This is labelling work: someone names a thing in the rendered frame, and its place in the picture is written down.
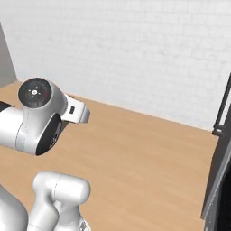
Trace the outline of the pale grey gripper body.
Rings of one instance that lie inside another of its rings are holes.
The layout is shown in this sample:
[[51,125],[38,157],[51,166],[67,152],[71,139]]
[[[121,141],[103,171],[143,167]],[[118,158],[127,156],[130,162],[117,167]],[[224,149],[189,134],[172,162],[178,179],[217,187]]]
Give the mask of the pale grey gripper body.
[[88,122],[88,119],[90,117],[90,111],[88,108],[84,107],[84,110],[83,110],[83,113],[82,113],[82,116],[80,118],[80,122],[81,123],[87,123]]

